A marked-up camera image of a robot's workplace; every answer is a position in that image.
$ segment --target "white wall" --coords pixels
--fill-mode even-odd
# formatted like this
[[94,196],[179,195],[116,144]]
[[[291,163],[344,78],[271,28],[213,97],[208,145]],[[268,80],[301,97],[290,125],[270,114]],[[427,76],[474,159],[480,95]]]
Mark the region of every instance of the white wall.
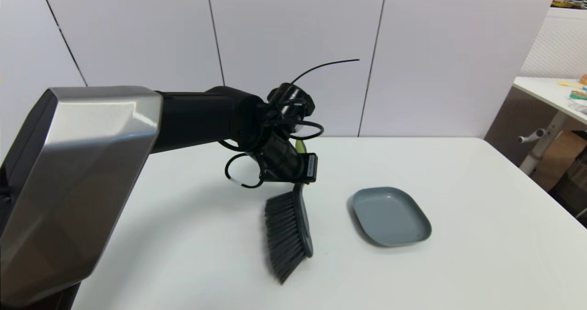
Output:
[[0,162],[48,87],[84,86],[45,0],[0,0]]
[[48,0],[90,86],[222,85],[208,0]]
[[[49,1],[89,85],[222,84],[213,12],[227,86],[266,97],[307,68],[361,59],[298,82],[326,135],[357,135],[365,105],[361,136],[482,137],[550,0],[386,0],[366,102],[383,0]],[[6,149],[46,87],[83,83],[44,0],[0,11]]]
[[483,137],[551,0],[386,0],[361,136]]
[[[357,136],[383,0],[211,0],[227,86],[266,98],[296,82],[316,104],[325,135]],[[306,128],[305,132],[314,130]]]

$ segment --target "plate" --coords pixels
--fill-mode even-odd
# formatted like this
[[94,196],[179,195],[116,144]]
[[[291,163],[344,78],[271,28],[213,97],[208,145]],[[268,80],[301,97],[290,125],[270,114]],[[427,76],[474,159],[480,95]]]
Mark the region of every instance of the plate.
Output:
[[353,208],[363,231],[381,246],[418,243],[432,233],[428,218],[415,200],[398,188],[361,189],[353,196]]

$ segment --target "brush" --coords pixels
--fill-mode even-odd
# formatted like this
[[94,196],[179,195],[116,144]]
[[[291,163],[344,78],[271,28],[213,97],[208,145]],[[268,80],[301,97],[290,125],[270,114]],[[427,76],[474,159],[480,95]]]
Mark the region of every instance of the brush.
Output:
[[295,184],[292,192],[267,200],[265,207],[269,258],[273,274],[280,283],[314,252],[302,197],[303,186]]

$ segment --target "yellow object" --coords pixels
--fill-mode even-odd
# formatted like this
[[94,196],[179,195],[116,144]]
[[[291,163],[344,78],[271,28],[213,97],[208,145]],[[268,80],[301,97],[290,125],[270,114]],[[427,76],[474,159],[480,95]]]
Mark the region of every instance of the yellow object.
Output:
[[558,82],[558,85],[560,85],[560,86],[574,87],[575,89],[583,90],[583,86],[581,84],[577,84],[577,83]]
[[306,149],[306,144],[304,144],[304,141],[299,139],[295,141],[295,149],[296,151],[298,151],[298,153],[308,152],[308,149]]

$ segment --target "table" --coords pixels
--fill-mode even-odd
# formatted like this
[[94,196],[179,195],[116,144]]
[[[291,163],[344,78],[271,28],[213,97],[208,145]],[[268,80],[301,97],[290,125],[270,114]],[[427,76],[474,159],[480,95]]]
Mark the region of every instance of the table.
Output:
[[558,110],[555,117],[552,119],[547,130],[547,134],[541,138],[532,151],[528,153],[524,162],[520,165],[520,169],[530,175],[538,162],[543,158],[544,153],[550,147],[552,142],[556,139],[560,131],[568,119],[572,117],[583,124],[587,124],[587,114],[583,114],[576,110],[570,109],[567,105],[568,97],[571,90],[576,90],[571,87],[560,86],[557,82],[572,82],[578,83],[578,80],[568,78],[540,78],[540,77],[516,77],[514,87],[526,92],[532,97],[539,99]]
[[[207,144],[149,157],[73,309],[585,309],[587,230],[485,141],[306,145],[319,156],[304,189],[314,256],[284,285],[266,264],[262,210],[292,185],[241,188],[223,174],[234,152]],[[256,176],[243,160],[235,175]],[[417,201],[428,240],[379,248],[359,235],[349,200],[378,186]]]

